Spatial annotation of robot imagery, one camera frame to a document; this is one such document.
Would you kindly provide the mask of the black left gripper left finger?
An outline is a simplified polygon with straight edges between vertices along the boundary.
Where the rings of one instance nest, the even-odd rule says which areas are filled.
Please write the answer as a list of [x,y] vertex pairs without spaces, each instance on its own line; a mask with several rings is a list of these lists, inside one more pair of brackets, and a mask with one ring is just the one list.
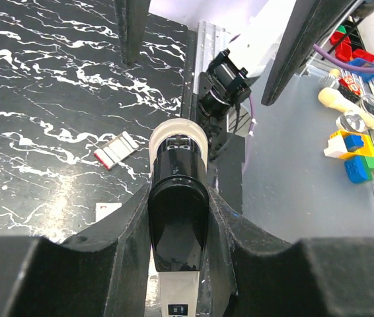
[[0,236],[0,316],[142,316],[148,186],[61,244]]

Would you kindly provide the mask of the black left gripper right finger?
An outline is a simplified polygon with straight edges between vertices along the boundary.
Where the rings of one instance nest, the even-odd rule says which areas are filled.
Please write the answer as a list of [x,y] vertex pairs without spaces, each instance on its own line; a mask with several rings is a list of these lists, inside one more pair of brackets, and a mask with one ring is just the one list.
[[209,191],[214,316],[374,316],[374,238],[290,244]]

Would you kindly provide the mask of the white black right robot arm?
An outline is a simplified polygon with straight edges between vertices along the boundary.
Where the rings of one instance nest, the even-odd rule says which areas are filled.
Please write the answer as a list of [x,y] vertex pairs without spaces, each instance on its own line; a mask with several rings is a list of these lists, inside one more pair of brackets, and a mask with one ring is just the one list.
[[202,73],[207,79],[198,100],[207,118],[223,118],[227,110],[250,96],[249,77],[266,66],[268,50],[280,39],[262,104],[272,105],[283,92],[309,52],[328,30],[357,5],[357,1],[296,1],[289,14],[281,5],[267,2],[253,22],[219,52]]

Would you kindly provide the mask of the black silver stapler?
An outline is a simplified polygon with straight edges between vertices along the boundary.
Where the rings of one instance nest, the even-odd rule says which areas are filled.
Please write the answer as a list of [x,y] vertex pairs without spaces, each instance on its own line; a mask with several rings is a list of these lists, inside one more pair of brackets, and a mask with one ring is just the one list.
[[149,232],[158,273],[162,316],[195,316],[206,249],[209,194],[207,137],[176,118],[149,140]]

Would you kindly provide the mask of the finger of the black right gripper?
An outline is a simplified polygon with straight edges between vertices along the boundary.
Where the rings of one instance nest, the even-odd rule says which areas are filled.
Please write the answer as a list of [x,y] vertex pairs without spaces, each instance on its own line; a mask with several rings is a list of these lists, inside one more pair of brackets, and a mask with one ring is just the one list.
[[133,65],[138,59],[150,3],[150,0],[114,1],[121,58],[127,66]]
[[271,106],[324,33],[354,6],[353,0],[301,0],[292,10],[261,103]]

